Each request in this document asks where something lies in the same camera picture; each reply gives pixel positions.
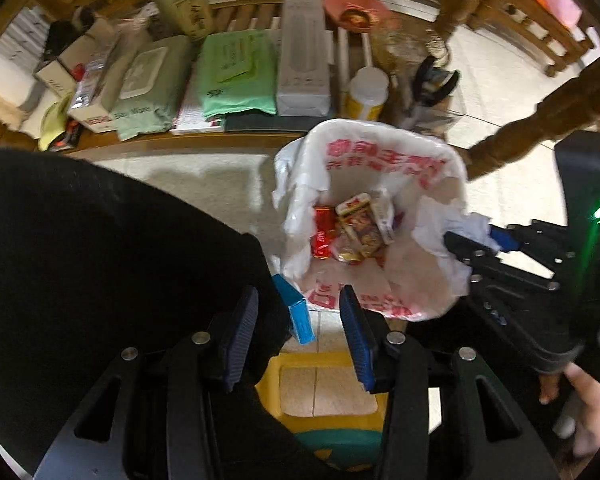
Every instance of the white plastic bag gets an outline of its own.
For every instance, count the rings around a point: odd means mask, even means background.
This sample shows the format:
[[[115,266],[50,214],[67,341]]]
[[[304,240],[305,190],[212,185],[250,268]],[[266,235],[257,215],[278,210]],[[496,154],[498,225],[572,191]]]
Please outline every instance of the white plastic bag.
[[[274,205],[287,208],[282,274],[312,306],[337,309],[339,290],[350,283],[364,308],[423,320],[441,316],[466,293],[469,268],[442,244],[444,230],[465,218],[466,170],[452,147],[387,124],[334,119],[285,146],[274,164]],[[375,190],[393,200],[395,242],[355,266],[313,258],[314,206]],[[425,221],[430,215],[435,222]]]

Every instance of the screw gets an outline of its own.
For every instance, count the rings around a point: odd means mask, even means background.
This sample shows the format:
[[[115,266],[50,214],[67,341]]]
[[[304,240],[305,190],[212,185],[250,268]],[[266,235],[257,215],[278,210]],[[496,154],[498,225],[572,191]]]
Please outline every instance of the screw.
[[[133,361],[136,357],[138,357],[138,349],[130,346],[129,348],[125,348],[122,352],[120,352],[120,357],[122,357],[125,361]]]
[[[196,332],[191,336],[191,340],[193,341],[193,344],[206,345],[211,341],[211,334],[209,332]]]
[[[402,332],[394,330],[386,335],[386,340],[392,345],[401,345],[407,341],[407,336],[405,336]]]
[[[458,355],[465,361],[473,361],[475,359],[475,350],[469,346],[463,346],[458,350]]]

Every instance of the cylindrical container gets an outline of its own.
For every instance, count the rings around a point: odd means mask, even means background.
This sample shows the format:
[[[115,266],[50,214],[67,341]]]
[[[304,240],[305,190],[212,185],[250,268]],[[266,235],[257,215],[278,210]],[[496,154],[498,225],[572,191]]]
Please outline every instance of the cylindrical container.
[[[365,66],[349,83],[344,115],[359,121],[377,121],[389,95],[389,78],[373,66]]]
[[[160,15],[175,30],[200,40],[213,32],[214,22],[207,0],[155,0]]]

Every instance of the tiled floor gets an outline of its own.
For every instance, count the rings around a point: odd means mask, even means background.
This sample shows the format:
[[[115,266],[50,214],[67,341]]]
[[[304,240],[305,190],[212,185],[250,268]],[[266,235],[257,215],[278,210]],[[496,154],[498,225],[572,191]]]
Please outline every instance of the tiled floor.
[[[524,53],[488,33],[461,28],[450,42],[453,65],[461,70],[461,91],[467,115],[449,132],[452,144],[468,147],[492,134],[498,126],[533,112],[534,105],[566,79],[571,68],[555,79]],[[495,224],[526,223],[531,218],[564,223],[560,183],[550,144],[538,146],[524,159],[468,184],[470,210],[490,216]],[[275,188],[274,152],[191,153],[110,160],[102,165],[144,180],[242,232],[252,232],[277,270],[276,254],[283,242],[282,218],[271,205]],[[506,262],[538,273],[546,270],[524,256]],[[290,341],[289,352],[346,350],[337,314],[312,312],[317,341],[300,346]],[[283,407],[293,415],[368,413],[375,400],[362,391],[352,370],[287,370],[282,377]],[[430,423],[440,421],[436,391],[430,391]]]

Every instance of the pink bowl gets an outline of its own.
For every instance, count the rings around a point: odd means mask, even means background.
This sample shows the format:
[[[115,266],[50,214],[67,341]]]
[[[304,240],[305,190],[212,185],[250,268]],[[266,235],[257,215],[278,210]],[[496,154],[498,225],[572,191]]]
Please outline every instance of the pink bowl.
[[[369,32],[391,11],[378,0],[323,0],[324,10],[339,27],[351,32]]]

